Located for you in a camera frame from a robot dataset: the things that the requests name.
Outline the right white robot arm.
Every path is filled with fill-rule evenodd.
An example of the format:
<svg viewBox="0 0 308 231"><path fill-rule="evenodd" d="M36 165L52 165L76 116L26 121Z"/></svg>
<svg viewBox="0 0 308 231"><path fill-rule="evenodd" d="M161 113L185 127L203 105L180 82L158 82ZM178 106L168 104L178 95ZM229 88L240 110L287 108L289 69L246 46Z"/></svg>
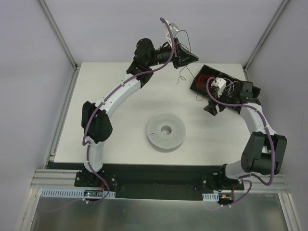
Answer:
<svg viewBox="0 0 308 231"><path fill-rule="evenodd" d="M231 94L225 91L226 86L227 82L223 78L210 77L207 80L209 99L204 110L214 116L226 108L235 110L245 121L250 137L240 160L220 167L217 186L227 190L234 181L248 177L255 177L263 185L270 186L281 170L287 138L269 125L257 98L260 89L252 82L238 81Z"/></svg>

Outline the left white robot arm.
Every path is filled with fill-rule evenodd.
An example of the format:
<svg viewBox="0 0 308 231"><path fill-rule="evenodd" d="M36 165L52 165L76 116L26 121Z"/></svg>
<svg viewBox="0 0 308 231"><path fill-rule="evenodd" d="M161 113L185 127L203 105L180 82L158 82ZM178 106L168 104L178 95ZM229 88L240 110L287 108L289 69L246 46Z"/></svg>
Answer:
<svg viewBox="0 0 308 231"><path fill-rule="evenodd" d="M110 118L117 108L144 87L154 72L169 63L178 69L198 60L198 56L185 48L178 38L172 38L158 49L155 49L150 39L142 38L137 42L133 61L118 85L96 102L86 101L83 104L82 145L87 148L87 152L81 173L89 186L100 187L102 190L108 187L100 171L103 169L104 143L113 131Z"/></svg>

